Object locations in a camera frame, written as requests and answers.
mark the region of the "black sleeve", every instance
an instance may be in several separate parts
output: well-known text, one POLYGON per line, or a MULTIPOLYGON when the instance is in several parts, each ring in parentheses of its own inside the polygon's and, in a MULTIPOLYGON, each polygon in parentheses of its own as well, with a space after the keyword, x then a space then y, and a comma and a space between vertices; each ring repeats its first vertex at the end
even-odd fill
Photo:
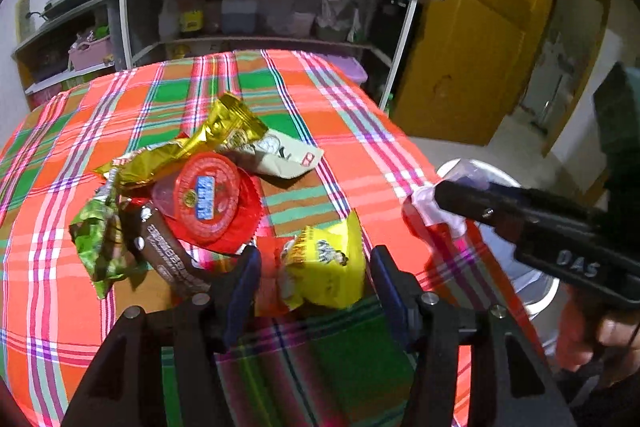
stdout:
POLYGON ((578 427, 640 425, 640 371, 607 389, 595 391, 572 410, 578 427))

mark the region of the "floor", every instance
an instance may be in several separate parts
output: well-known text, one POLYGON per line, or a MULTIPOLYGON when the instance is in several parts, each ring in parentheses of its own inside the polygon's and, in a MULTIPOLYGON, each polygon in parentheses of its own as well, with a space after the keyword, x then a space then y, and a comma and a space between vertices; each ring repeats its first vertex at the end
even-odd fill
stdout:
MULTIPOLYGON (((562 169, 555 156, 542 157, 540 151, 545 137, 529 125, 529 117, 520 108, 502 120, 491 142, 484 147, 425 138, 410 139, 436 169, 455 158, 472 158, 506 172, 524 187, 544 188, 569 198, 575 198, 579 193, 571 176, 562 169)), ((561 285, 553 302, 533 319, 548 355, 555 351, 558 320, 566 300, 567 293, 561 285)))

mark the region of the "blue label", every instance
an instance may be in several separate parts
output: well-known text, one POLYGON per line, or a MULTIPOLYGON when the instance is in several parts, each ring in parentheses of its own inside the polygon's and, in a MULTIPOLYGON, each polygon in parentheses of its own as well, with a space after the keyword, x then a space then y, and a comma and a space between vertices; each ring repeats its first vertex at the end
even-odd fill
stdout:
POLYGON ((213 192, 216 180, 213 176, 198 176, 196 180, 196 217, 198 219, 213 219, 213 192))

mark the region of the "yellow snack wrapper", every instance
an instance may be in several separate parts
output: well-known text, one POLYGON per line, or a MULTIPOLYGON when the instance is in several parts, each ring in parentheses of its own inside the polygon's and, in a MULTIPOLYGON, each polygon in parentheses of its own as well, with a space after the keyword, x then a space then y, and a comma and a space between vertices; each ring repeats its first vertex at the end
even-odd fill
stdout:
POLYGON ((352 210, 325 230, 305 227, 282 261, 280 289, 290 310, 305 300, 337 309, 355 304, 362 298, 366 265, 358 214, 352 210))
POLYGON ((225 152, 262 139, 268 127, 238 98, 226 92, 211 106, 207 121, 190 138, 143 147, 97 168, 105 174, 118 167, 120 185, 142 187, 203 150, 225 152))

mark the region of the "screw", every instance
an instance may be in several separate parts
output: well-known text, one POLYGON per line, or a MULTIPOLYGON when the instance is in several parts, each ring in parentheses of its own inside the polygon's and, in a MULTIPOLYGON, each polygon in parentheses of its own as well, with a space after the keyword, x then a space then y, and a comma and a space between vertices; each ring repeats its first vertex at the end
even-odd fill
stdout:
POLYGON ((191 297, 191 302, 194 303, 196 306, 204 306, 206 303, 209 302, 209 300, 210 300, 210 297, 206 293, 196 293, 196 295, 191 297))
POLYGON ((494 317, 498 317, 499 319, 503 319, 509 314, 507 308, 500 304, 494 304, 493 306, 491 306, 491 309, 489 311, 494 317))
POLYGON ((140 315, 141 311, 142 309, 140 308, 140 306, 129 306, 126 310, 124 310, 124 316, 128 319, 135 319, 138 315, 140 315))
POLYGON ((434 304, 438 303, 438 301, 440 300, 440 297, 438 297, 433 292, 425 292, 422 295, 420 295, 420 300, 424 304, 427 304, 428 306, 433 306, 434 304))

